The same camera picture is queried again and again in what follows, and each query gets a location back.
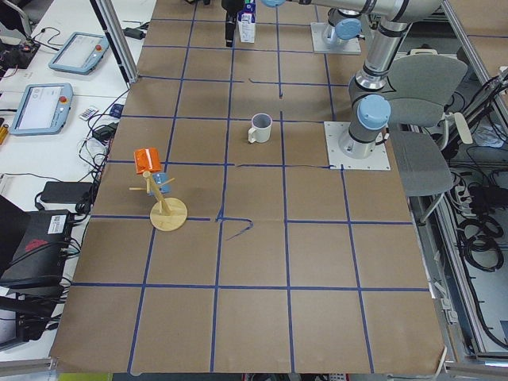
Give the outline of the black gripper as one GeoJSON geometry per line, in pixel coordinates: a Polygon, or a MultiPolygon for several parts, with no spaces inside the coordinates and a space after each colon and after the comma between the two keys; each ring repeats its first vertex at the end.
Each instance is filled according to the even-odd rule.
{"type": "Polygon", "coordinates": [[[225,11],[225,45],[232,47],[237,27],[237,15],[243,9],[243,1],[222,0],[221,7],[225,11]]]}

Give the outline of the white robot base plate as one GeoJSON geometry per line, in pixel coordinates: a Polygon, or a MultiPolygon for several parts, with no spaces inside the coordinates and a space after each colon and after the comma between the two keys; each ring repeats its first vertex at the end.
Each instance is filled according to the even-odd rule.
{"type": "Polygon", "coordinates": [[[389,171],[391,169],[383,134],[371,143],[359,143],[349,134],[349,122],[325,121],[325,141],[332,169],[389,171]]]}

